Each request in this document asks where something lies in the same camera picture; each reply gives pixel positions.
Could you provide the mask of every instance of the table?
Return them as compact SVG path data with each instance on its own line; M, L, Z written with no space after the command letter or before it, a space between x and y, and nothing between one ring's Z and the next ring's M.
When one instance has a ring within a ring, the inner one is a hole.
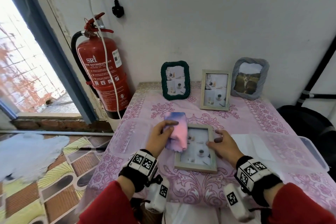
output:
M160 82L143 82L139 84L121 124L128 119L141 118L155 125L163 120L166 112L178 111L186 113L188 123L211 125L217 129L226 129L230 134L265 131L295 135L292 128L266 99L250 101L231 96L229 111L212 111L199 109L200 98L201 82L191 82L191 94L187 99L174 101L168 101L162 96ZM284 158L305 161L305 155L300 152L301 146L291 142L278 142L274 147ZM87 185L80 208L84 208L117 178L125 160L111 156L109 153L107 148ZM235 170L227 162L217 159L218 173L207 174L174 169L173 158L174 154L165 149L158 159L158 172L170 181L168 198L171 202L227 207L223 187L228 183L236 183L233 177ZM285 183L288 182L299 186L322 207L336 211L336 183L327 173L286 174ZM145 190L137 196L145 197Z

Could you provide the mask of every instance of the green picture frame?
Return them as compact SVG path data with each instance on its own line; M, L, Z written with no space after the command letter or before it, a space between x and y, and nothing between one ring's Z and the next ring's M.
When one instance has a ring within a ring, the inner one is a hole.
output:
M171 94L168 94L167 81L172 81L172 80L171 79L168 80L166 70L170 67L176 67L176 66L183 67L185 93L171 95ZM189 97L190 95L190 73L189 73L189 65L187 64L187 62L180 60L180 61L163 63L161 67L161 85L162 85L163 97L167 100L186 99L187 97Z

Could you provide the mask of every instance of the white wall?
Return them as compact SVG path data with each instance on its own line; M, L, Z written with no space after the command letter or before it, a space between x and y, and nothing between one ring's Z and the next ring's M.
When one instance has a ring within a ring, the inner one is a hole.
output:
M94 13L115 31L133 86L159 81L165 61L185 60L192 80L202 69L232 71L240 57L270 63L264 94L275 107L293 104L336 34L336 0L92 0ZM88 0L55 0L70 34L91 18ZM336 93L336 57L312 92ZM333 101L307 100L327 116Z

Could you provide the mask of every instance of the black power cord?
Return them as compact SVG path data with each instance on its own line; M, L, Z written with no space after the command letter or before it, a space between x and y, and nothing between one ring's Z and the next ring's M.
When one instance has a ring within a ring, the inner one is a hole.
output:
M121 18L125 14L124 8L119 4L118 0L114 0L114 7L112 7L112 13L117 18Z

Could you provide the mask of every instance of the fire extinguisher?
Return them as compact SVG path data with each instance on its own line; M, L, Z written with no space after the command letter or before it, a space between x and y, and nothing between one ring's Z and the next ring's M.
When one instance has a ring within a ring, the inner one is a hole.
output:
M96 20L104 14L96 15ZM86 23L84 31L78 31L73 35L71 51L86 80L86 84L90 85L96 96L100 98L107 115L112 119L119 119L114 86L106 69L103 41L95 33L98 32L98 28L94 25L94 22L93 18L90 19ZM100 30L113 33L110 29L101 28ZM76 48L76 42L82 35L87 37L88 40L80 43ZM126 73L124 72L116 43L108 37L104 37L104 42L107 50L108 68L117 89L119 113L123 116L131 99Z

